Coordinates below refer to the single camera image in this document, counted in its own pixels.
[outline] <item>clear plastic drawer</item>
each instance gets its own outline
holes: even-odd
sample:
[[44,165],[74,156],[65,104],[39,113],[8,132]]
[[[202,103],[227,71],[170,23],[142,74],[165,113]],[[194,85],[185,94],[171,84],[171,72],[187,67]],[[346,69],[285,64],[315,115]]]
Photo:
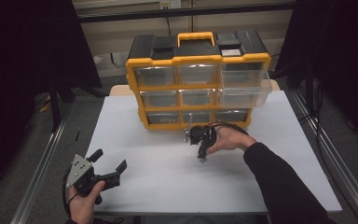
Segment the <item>clear plastic drawer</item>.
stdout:
[[133,69],[139,86],[165,86],[175,84],[173,66],[140,67]]
[[191,123],[210,123],[212,121],[212,110],[184,110],[181,112],[182,122],[188,123],[190,120],[190,114],[192,115]]
[[245,121],[248,109],[220,109],[215,111],[216,122]]
[[181,105],[212,105],[214,89],[179,90]]
[[225,63],[221,65],[223,88],[258,87],[266,69],[263,63]]
[[181,84],[216,83],[217,65],[213,63],[185,64],[177,66]]
[[141,91],[144,106],[176,106],[176,91]]
[[178,111],[146,112],[150,124],[178,123]]
[[258,70],[257,75],[249,74],[244,73],[242,76],[240,73],[222,74],[217,93],[217,102],[222,107],[254,108],[260,107],[266,102],[267,96],[272,91],[269,73],[267,70]]

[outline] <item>black cable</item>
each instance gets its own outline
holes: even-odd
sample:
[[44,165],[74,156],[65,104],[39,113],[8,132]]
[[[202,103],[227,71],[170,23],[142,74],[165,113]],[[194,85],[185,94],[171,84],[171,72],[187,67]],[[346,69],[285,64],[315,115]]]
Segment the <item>black cable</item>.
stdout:
[[63,203],[63,208],[65,209],[66,215],[68,215],[69,218],[71,218],[71,209],[69,208],[69,203],[66,202],[66,193],[65,192],[66,192],[66,180],[68,179],[68,175],[71,172],[71,167],[72,167],[72,165],[69,166],[69,168],[65,171],[65,174],[63,175],[63,179],[62,179],[62,203]]
[[75,196],[77,196],[77,195],[78,195],[78,193],[75,194],[75,195],[68,201],[68,203],[67,203],[68,206],[69,206],[69,204],[71,203],[71,201],[75,198]]
[[[194,2],[191,0],[191,8],[194,7]],[[194,33],[194,16],[191,15],[191,33]]]
[[113,54],[112,53],[110,53],[110,62],[112,64],[115,64],[115,59],[113,59]]
[[320,122],[320,118],[321,118],[321,108],[323,106],[323,100],[324,100],[324,94],[322,91],[322,87],[321,84],[318,84],[318,87],[315,90],[315,102],[316,102],[316,119],[317,119],[317,123],[316,123],[316,138],[319,139],[319,134],[320,134],[320,128],[321,128],[321,122]]
[[168,17],[165,18],[165,20],[167,20],[167,25],[168,25],[168,34],[171,36],[171,26],[170,26],[170,20],[168,19]]
[[310,116],[305,116],[304,118],[299,119],[298,122],[300,122],[300,125],[303,125],[305,122],[307,122],[310,119],[311,119]]
[[211,129],[213,129],[215,127],[220,127],[220,126],[229,127],[229,128],[235,129],[236,131],[238,131],[240,133],[244,133],[244,134],[248,135],[248,133],[244,129],[240,128],[239,126],[237,126],[235,124],[230,124],[230,123],[225,123],[225,122],[213,122],[213,123],[208,124],[207,128],[202,130],[202,132],[199,132],[198,134],[196,134],[194,137],[201,137],[203,134],[209,132]]

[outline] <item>wall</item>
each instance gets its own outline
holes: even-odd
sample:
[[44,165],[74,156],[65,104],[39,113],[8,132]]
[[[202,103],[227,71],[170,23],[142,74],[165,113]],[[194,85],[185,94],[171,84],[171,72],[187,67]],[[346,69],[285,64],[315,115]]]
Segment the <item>wall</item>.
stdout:
[[[74,0],[78,15],[99,13],[122,13],[142,10],[159,10],[156,0]],[[248,4],[279,3],[284,0],[194,0],[194,7],[221,7]],[[191,0],[182,0],[182,7],[191,7]],[[268,52],[278,54],[292,15],[292,10],[231,13],[192,17],[169,18],[172,34],[201,31],[233,32],[235,30],[255,29],[260,34]],[[114,53],[115,61],[123,61],[123,55],[130,51],[136,35],[169,35],[165,18],[134,21],[106,21],[82,24],[93,55]]]

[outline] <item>black sleeve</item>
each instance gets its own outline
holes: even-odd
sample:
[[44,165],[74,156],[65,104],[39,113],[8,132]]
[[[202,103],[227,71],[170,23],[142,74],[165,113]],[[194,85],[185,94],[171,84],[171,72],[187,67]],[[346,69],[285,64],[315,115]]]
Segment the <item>black sleeve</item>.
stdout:
[[251,145],[243,159],[255,175],[273,224],[329,223],[326,211],[295,170],[264,144]]

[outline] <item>metal frame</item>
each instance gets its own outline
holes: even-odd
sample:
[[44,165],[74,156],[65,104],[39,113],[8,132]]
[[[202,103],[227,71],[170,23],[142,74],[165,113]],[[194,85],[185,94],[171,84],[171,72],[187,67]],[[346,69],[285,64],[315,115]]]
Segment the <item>metal frame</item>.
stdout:
[[[309,112],[307,110],[307,107],[305,106],[305,99],[303,98],[303,96],[298,91],[295,91],[294,97],[301,112],[308,115]],[[319,133],[317,133],[317,129],[318,129],[317,123],[318,120],[315,118],[311,118],[308,120],[308,124],[314,131],[315,135],[318,136],[318,139],[321,142],[322,149],[327,154],[329,160],[331,161],[334,168],[336,169],[339,177],[341,178],[345,187],[348,189],[349,193],[351,194],[352,198],[354,199],[354,201],[358,206],[358,182],[356,178],[353,176],[353,174],[351,173],[348,166],[345,164],[344,160],[342,160],[337,149],[334,147],[333,143],[330,141],[330,138],[327,136],[327,133],[324,131],[324,129],[321,126],[319,127]]]
[[140,5],[149,3],[159,3],[159,0],[103,0],[90,2],[74,2],[75,9],[89,9],[96,7],[119,7],[128,5]]
[[168,10],[151,10],[142,12],[127,12],[116,14],[99,14],[99,15],[81,15],[77,16],[80,23],[101,22],[101,21],[129,21],[140,19],[183,17],[183,16],[200,16],[213,14],[257,12],[257,11],[276,11],[289,10],[295,8],[296,2],[254,4],[233,7],[194,7],[178,8]]
[[26,223],[28,216],[30,215],[34,200],[36,199],[37,193],[42,185],[42,180],[45,177],[48,165],[50,164],[54,150],[60,141],[63,128],[65,127],[66,119],[69,117],[71,104],[67,104],[63,111],[62,121],[58,126],[55,133],[52,133],[48,140],[45,152],[43,153],[42,159],[37,165],[34,176],[28,185],[27,191],[21,199],[20,205],[11,219],[10,224],[23,224]]

